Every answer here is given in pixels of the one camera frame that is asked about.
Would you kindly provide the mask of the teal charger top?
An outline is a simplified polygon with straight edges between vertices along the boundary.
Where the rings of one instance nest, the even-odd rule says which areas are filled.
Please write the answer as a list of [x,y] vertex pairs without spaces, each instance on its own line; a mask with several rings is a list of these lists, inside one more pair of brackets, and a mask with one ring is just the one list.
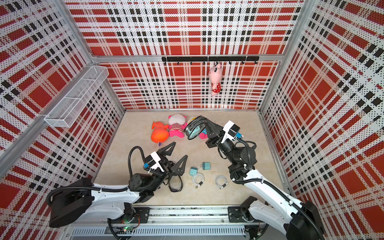
[[193,129],[190,129],[189,139],[192,140],[196,138],[203,130],[201,126],[195,126]]

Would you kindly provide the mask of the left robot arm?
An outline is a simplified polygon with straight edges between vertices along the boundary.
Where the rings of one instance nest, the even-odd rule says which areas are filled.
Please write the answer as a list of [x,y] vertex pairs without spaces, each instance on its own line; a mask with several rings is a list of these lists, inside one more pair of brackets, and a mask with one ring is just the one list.
[[71,185],[48,193],[51,208],[49,226],[60,228],[75,222],[116,220],[123,215],[134,216],[132,204],[145,203],[154,196],[165,179],[185,173],[188,156],[177,163],[168,160],[176,143],[173,142],[147,157],[142,157],[147,174],[133,174],[129,169],[128,185],[100,185],[82,178]]

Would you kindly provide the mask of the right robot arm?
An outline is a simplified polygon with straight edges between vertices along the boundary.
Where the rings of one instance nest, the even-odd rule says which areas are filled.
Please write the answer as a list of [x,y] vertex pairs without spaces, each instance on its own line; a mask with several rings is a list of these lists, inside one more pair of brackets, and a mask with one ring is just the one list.
[[288,240],[323,240],[325,230],[318,208],[310,201],[303,203],[284,192],[255,168],[256,144],[244,140],[240,127],[232,121],[220,126],[198,116],[184,129],[189,140],[207,133],[208,148],[218,148],[230,161],[230,179],[258,194],[266,202],[248,197],[241,205],[246,222],[260,220],[278,230]]

